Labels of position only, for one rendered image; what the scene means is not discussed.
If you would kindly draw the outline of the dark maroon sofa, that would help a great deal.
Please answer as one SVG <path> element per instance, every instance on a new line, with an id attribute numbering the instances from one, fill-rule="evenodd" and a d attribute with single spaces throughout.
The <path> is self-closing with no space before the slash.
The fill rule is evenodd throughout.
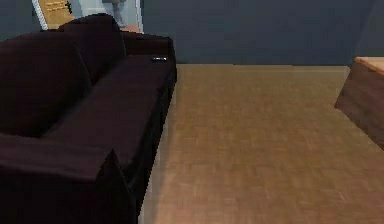
<path id="1" fill-rule="evenodd" d="M 0 41 L 0 224 L 138 224 L 176 80 L 105 13 Z"/>

